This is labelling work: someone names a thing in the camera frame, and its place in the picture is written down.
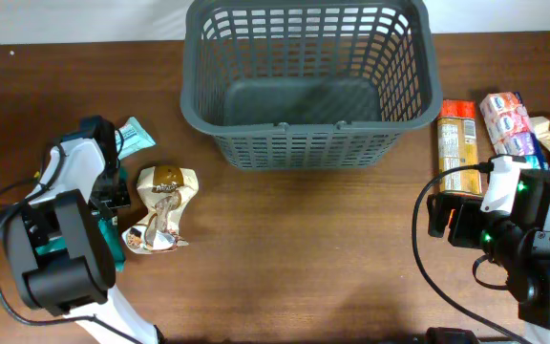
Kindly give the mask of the green Nescafe coffee bag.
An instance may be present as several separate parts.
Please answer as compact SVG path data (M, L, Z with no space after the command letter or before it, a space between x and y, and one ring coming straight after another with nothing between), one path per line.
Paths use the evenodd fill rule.
M96 220L97 227L113 255L117 272L123 272L126 257L118 239L117 210L130 205L130 196L126 186L126 171L120 177L106 177L97 183L89 208Z

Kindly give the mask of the beige brown bread bag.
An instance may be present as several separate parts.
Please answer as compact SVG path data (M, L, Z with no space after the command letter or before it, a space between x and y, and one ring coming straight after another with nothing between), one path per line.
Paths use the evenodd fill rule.
M157 165L141 170L137 193L148 213L122 233L126 247L136 254L153 254L187 246L180 236L180 218L199 189L192 169Z

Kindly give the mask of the teal wet wipes pack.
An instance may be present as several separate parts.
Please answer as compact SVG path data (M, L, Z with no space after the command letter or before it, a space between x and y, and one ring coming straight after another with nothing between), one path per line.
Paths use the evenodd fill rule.
M128 118L124 125L115 130L115 139L117 157L120 160L156 145L155 140L135 117Z

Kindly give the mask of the orange spaghetti package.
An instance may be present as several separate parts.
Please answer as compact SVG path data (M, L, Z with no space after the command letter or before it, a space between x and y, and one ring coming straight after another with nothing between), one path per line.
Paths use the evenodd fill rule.
M444 100L436 119L438 170L478 164L476 106L467 100ZM444 177L441 192L465 196L482 194L481 177L476 170L455 172Z

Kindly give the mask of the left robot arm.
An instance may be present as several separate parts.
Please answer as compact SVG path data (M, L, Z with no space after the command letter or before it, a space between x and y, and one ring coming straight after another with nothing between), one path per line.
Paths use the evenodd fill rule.
M0 211L0 302L32 327L75 323L99 343L163 343L116 286L117 213L130 206L122 133L101 116L50 143L32 191Z

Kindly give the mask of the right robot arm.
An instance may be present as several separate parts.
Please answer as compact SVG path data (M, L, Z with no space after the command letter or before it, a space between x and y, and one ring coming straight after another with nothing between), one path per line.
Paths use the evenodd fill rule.
M429 233L505 269L502 289L517 300L519 318L550 341L550 171L521 171L510 196L511 209L498 210L478 196L431 195Z

